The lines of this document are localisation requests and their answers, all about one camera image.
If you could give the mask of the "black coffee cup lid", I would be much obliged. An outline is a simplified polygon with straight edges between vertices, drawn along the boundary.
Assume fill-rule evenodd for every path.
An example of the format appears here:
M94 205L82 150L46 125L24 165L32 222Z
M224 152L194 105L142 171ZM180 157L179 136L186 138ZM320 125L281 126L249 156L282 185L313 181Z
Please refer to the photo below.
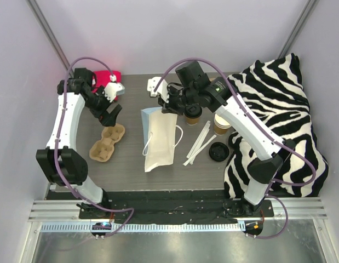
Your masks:
M198 104L185 107L184 115L188 118L198 118L202 115L202 108Z

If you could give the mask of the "light blue paper bag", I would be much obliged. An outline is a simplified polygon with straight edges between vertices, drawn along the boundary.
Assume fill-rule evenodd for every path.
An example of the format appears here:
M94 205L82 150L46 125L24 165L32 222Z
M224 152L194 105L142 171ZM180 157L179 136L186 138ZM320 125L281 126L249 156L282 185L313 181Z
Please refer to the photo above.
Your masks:
M177 115L163 113L161 107L141 110L146 173L161 166L174 163L175 147L183 137L183 130L177 125Z

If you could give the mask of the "brown paper coffee cup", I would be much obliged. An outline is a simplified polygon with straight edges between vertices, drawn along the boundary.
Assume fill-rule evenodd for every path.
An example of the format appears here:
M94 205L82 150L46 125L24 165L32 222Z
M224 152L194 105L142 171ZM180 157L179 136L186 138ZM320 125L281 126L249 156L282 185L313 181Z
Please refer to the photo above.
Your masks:
M196 125L200 120L200 115L185 115L185 120L188 125Z

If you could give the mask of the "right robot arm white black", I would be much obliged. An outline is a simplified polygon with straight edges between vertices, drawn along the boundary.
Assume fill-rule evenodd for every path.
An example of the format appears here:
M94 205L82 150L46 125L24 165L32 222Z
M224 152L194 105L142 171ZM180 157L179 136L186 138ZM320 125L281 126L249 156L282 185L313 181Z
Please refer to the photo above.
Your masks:
M185 107L197 104L223 118L252 147L257 158L248 166L251 176L240 206L247 216L261 210L261 204L272 180L295 148L292 140L284 140L272 132L246 105L227 77L222 73L214 80L200 66L201 60L182 60L172 66L180 80L180 89L164 83L164 77L150 80L147 91L158 98L163 113L182 115Z

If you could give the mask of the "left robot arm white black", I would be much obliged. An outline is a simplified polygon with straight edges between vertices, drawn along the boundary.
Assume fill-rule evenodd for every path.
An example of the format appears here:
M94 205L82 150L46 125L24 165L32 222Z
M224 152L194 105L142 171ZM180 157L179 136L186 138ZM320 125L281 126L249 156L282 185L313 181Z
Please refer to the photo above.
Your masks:
M114 146L125 134L125 128L116 122L121 105L108 112L111 103L124 93L121 73L93 72L77 68L73 77L61 80L57 86L58 112L46 147L37 150L36 160L47 180L65 187L86 200L79 204L82 219L107 218L112 215L107 192L98 187L88 175L88 164L77 152L76 137L79 119L84 108L104 127L101 139L90 149L89 156L98 162L107 162Z

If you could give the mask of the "red folded cloth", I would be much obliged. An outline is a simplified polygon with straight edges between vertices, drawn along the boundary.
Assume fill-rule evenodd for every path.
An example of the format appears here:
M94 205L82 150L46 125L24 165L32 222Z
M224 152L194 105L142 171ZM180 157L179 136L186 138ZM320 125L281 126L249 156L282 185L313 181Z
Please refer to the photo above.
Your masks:
M108 70L94 71L93 74L93 93L96 93L101 86L105 87L111 81L111 74Z

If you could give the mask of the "stack of paper cups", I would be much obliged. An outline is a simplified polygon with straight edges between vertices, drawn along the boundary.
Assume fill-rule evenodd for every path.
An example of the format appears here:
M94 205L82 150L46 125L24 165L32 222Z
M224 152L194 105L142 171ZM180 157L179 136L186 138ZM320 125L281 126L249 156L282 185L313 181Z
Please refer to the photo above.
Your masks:
M230 127L231 124L228 121L217 114L214 115L214 132L216 135L226 134Z

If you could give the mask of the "stack of black lids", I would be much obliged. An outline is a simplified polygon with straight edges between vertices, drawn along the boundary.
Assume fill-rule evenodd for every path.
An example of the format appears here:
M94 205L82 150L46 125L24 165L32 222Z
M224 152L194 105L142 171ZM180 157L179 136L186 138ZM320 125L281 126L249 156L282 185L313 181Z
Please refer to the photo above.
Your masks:
M229 156L230 151L226 144L214 142L209 148L209 156L213 161L222 162Z

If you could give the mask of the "zebra pattern blanket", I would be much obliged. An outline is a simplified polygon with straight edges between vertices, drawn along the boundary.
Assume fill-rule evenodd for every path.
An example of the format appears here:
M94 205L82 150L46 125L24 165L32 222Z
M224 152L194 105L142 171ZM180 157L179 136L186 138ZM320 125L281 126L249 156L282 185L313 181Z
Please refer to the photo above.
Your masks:
M269 62L257 60L228 79L252 112L278 136L293 140L295 151L315 168L315 180L301 186L311 179L312 170L291 155L275 176L283 183L276 182L271 189L282 197L318 196L329 174L329 165L318 149L298 56L291 53Z

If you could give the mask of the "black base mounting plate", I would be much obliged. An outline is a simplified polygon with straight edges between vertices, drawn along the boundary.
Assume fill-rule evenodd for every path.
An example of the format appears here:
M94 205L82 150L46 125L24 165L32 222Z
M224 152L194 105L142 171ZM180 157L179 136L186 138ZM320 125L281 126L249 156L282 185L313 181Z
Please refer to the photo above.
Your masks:
M108 192L107 208L102 211L88 204L79 204L80 219L113 219L123 223L130 215L130 224L232 224L237 219L272 218L270 200L264 200L257 211L244 210L240 200L228 199L223 190L191 191L118 191Z

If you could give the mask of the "left corner metal post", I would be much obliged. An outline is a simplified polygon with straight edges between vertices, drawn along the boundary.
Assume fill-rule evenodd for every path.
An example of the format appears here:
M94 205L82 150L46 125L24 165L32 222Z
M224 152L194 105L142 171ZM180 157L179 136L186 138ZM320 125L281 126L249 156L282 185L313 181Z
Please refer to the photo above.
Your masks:
M58 39L56 38L52 28L49 25L49 22L45 15L43 14L42 9L40 8L38 2L36 0L26 0L27 5L29 6L32 14L36 18L37 22L39 23L40 27L42 28L47 40L49 41L50 45L52 46L53 50L55 51L57 57L59 58L60 62L62 63L65 70L68 70L70 67L70 62L65 55Z

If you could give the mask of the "corner metal post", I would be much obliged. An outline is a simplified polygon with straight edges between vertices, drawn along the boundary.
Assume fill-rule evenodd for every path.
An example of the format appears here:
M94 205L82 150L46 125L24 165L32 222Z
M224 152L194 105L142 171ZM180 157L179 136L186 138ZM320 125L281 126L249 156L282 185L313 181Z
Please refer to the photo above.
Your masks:
M37 22L39 23L40 27L42 28L47 40L49 41L50 45L52 46L53 50L55 51L57 57L59 58L60 62L62 63L65 70L68 70L70 67L70 62L65 55L58 39L56 38L52 28L49 25L49 22L45 15L43 14L42 9L40 8L38 2L36 0L26 0L27 5L29 6L32 14L36 18Z
M282 58L289 54L292 46L294 45L295 41L297 40L298 36L302 32L306 22L311 17L314 9L318 5L319 0L307 0L306 4L302 8L294 26L292 27L281 51L278 54L278 58Z

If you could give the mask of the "aluminium frame rail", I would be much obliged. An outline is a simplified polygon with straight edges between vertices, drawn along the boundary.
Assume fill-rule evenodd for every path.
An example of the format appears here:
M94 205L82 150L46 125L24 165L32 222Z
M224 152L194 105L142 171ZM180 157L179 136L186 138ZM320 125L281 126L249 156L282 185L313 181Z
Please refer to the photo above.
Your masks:
M281 198L289 219L327 219L327 213L319 197ZM77 200L42 200L34 201L29 221L72 221L77 220L81 201Z

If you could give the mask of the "right corner metal post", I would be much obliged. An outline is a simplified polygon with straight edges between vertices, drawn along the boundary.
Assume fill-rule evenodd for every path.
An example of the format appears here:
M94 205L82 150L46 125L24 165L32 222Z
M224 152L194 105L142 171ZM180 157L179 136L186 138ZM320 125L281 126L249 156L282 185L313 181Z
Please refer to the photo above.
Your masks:
M318 5L319 0L307 0L306 4L302 8L294 26L292 27L281 51L278 54L278 58L282 58L289 54L292 46L294 45L295 41L297 40L298 36L302 32L306 22L311 17L314 9Z

